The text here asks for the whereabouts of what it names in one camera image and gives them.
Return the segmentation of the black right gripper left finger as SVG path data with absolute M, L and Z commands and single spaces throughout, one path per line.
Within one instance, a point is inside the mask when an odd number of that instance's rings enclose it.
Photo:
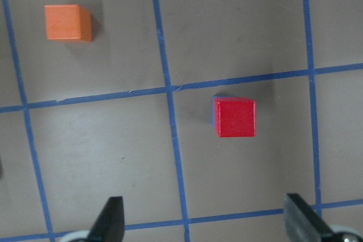
M 122 242 L 125 233 L 122 196 L 110 197 L 88 234 L 88 241 Z

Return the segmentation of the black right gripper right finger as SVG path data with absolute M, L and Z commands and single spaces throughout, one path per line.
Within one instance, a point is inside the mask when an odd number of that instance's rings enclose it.
M 333 241 L 333 230 L 297 193 L 284 199 L 284 227 L 290 241 Z

